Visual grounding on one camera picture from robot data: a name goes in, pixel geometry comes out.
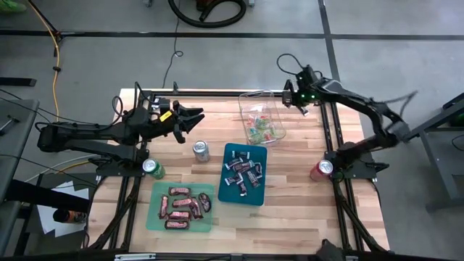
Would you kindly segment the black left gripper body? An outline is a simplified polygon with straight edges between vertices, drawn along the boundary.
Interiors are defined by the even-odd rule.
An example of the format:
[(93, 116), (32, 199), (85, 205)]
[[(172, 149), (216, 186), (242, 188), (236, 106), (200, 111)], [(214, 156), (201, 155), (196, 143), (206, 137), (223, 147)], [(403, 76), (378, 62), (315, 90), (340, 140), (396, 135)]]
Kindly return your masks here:
[(167, 136), (172, 133), (179, 144), (184, 144), (186, 139), (183, 137), (181, 130), (181, 116), (173, 110), (173, 102), (169, 99), (159, 98), (159, 103), (152, 105), (155, 109), (150, 112), (149, 116), (155, 116), (149, 119), (149, 138)]

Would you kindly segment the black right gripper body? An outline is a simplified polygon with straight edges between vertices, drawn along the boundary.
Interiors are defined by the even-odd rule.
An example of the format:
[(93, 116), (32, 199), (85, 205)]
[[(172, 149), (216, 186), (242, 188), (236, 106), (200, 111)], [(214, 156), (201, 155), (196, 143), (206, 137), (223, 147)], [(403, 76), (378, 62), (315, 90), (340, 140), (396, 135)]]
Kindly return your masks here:
[(319, 94), (310, 84), (298, 80), (297, 86), (297, 90), (292, 94), (292, 104), (294, 106), (307, 106), (308, 104), (320, 102)]

